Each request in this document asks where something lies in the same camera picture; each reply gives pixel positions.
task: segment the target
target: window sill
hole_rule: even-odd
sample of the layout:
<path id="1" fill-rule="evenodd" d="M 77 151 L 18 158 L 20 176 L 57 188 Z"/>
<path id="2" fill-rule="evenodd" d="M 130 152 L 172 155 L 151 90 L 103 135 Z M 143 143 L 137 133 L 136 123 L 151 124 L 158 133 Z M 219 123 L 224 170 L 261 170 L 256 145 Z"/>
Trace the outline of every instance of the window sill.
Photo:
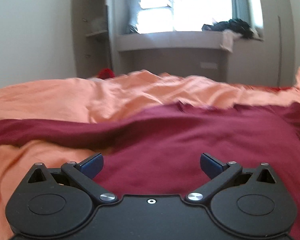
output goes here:
<path id="1" fill-rule="evenodd" d="M 222 32 L 163 32 L 119 35 L 118 51 L 167 48 L 221 49 Z"/>

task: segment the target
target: crumpled bedsheet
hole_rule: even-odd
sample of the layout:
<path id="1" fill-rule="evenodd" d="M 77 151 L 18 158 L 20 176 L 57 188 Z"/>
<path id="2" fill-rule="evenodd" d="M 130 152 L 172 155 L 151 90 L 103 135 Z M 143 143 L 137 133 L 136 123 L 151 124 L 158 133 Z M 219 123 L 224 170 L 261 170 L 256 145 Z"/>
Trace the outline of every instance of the crumpled bedsheet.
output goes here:
<path id="1" fill-rule="evenodd" d="M 0 89 L 0 120 L 52 119 L 74 122 L 109 122 L 133 115 L 145 107 L 175 101 L 194 106 L 226 108 L 233 104 L 281 105 L 300 103 L 300 68 L 291 89 L 272 91 L 243 85 L 218 83 L 199 76 L 180 78 L 148 71 L 133 72 L 97 82 L 84 79 L 43 80 Z M 0 240 L 12 231 L 5 218 L 5 206 L 14 189 L 35 162 L 48 168 L 81 160 L 111 149 L 72 149 L 42 140 L 22 147 L 0 145 Z"/>

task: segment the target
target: red object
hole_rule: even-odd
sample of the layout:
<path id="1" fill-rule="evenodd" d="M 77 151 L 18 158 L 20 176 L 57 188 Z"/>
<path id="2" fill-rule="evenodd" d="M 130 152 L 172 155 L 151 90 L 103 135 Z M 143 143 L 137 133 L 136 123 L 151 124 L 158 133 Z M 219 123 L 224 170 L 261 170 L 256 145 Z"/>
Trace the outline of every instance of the red object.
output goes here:
<path id="1" fill-rule="evenodd" d="M 298 207 L 291 235 L 300 239 L 300 104 L 196 108 L 178 102 L 118 122 L 1 120 L 0 145 L 43 139 L 66 147 L 103 148 L 95 181 L 123 194 L 185 195 L 209 181 L 199 159 L 207 152 L 245 168 L 268 162 Z"/>
<path id="2" fill-rule="evenodd" d="M 104 68 L 99 72 L 97 77 L 101 79 L 107 79 L 107 78 L 113 78 L 115 77 L 115 75 L 110 68 Z"/>

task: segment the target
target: triangular hole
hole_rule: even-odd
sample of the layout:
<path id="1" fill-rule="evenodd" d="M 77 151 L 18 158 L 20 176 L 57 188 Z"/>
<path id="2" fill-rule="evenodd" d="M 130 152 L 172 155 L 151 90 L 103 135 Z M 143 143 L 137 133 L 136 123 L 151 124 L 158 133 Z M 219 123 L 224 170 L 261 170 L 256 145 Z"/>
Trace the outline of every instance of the triangular hole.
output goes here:
<path id="1" fill-rule="evenodd" d="M 40 182 L 40 181 L 45 181 L 46 177 L 42 173 L 42 170 L 36 169 L 32 173 L 30 179 L 28 180 L 28 183 L 35 183 L 35 182 Z"/>
<path id="2" fill-rule="evenodd" d="M 274 178 L 272 177 L 269 170 L 262 170 L 257 181 L 266 182 L 266 183 L 275 183 Z"/>

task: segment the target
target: maroon sleeve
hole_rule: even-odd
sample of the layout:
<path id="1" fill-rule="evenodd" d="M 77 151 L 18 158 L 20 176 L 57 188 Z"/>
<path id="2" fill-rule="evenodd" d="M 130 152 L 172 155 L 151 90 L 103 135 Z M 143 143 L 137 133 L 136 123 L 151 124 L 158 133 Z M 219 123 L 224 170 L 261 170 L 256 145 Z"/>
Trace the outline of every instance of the maroon sleeve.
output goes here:
<path id="1" fill-rule="evenodd" d="M 271 108 L 287 123 L 293 126 L 300 137 L 300 103 L 294 102 L 288 107 L 271 106 Z"/>

